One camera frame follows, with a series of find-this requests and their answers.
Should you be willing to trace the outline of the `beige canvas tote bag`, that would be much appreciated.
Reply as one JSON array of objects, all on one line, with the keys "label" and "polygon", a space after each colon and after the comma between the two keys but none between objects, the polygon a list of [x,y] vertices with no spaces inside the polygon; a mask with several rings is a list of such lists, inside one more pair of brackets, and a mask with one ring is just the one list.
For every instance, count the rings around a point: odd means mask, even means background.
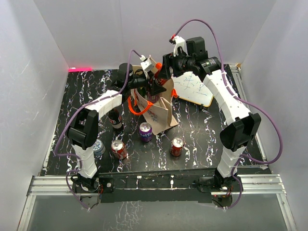
[{"label": "beige canvas tote bag", "polygon": [[[146,72],[146,76],[160,72],[162,65],[152,59],[154,68],[150,72]],[[143,71],[141,65],[132,67],[134,73]],[[158,101],[151,103],[147,100],[150,95],[145,91],[145,88],[131,89],[131,96],[128,99],[129,110],[137,116],[143,116],[151,126],[154,135],[157,135],[167,129],[178,125],[178,121],[173,116],[172,100],[177,97],[172,79],[167,80],[163,85],[166,91],[158,94]]]}]

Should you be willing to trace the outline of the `cola glass bottle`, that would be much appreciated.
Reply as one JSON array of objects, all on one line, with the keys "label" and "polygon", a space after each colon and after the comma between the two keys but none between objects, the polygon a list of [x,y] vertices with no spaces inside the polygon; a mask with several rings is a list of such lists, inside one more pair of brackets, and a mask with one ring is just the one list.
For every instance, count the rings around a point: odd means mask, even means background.
[{"label": "cola glass bottle", "polygon": [[111,111],[109,111],[108,119],[115,131],[121,132],[124,129],[121,114],[117,109],[114,108]]}]

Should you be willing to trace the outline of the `purple can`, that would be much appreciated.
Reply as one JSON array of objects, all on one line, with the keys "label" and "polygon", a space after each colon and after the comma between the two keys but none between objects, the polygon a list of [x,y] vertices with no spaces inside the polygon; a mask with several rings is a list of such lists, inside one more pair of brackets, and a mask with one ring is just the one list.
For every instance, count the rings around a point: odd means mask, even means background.
[{"label": "purple can", "polygon": [[150,101],[151,103],[156,103],[158,101],[158,95],[154,96],[148,95],[147,100]]},{"label": "purple can", "polygon": [[152,139],[152,126],[147,123],[143,122],[139,126],[139,134],[140,134],[140,139],[143,142],[149,142]]}]

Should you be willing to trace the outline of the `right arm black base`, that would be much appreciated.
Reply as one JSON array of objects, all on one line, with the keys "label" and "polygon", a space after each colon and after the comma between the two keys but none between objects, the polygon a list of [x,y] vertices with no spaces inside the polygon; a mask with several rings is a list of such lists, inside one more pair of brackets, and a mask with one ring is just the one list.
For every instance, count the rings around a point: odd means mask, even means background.
[{"label": "right arm black base", "polygon": [[236,175],[223,178],[218,175],[202,176],[193,182],[196,189],[202,193],[222,192],[230,196],[232,192],[242,192],[241,178]]}]

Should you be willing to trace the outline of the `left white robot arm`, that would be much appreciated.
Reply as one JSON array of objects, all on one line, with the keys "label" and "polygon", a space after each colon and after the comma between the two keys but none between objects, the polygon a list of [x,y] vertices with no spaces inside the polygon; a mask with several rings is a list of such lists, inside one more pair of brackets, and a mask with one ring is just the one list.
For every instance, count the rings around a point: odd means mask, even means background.
[{"label": "left white robot arm", "polygon": [[94,192],[99,188],[99,180],[94,177],[97,167],[94,159],[94,144],[98,137],[99,120],[124,103],[131,96],[131,90],[144,88],[151,96],[166,89],[160,81],[161,63],[149,59],[136,70],[128,63],[119,66],[117,77],[110,89],[101,97],[77,109],[66,126],[66,135],[73,146],[79,165],[79,175],[84,178],[83,187]]}]

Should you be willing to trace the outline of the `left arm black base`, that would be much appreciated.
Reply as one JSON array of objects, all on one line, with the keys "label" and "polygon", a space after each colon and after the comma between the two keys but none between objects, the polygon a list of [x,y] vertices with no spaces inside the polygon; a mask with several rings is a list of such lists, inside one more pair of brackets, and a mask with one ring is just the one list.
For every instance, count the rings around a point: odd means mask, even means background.
[{"label": "left arm black base", "polygon": [[80,174],[75,174],[70,177],[75,189],[82,190],[89,193],[113,193],[114,192],[114,179],[101,178],[95,175],[93,178],[85,178]]}]

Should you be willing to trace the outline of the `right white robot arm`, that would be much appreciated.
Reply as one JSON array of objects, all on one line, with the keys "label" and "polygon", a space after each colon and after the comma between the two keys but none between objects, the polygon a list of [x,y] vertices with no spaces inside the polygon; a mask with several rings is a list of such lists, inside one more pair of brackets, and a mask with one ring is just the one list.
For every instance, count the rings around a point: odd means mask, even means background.
[{"label": "right white robot arm", "polygon": [[225,116],[227,127],[219,135],[223,151],[214,174],[215,187],[225,191],[231,187],[237,161],[255,137],[261,117],[258,113],[251,113],[237,99],[237,93],[225,78],[223,64],[217,57],[208,56],[202,37],[184,40],[173,36],[170,43],[174,45],[174,50],[163,56],[159,78],[170,79],[192,72],[210,90]]}]

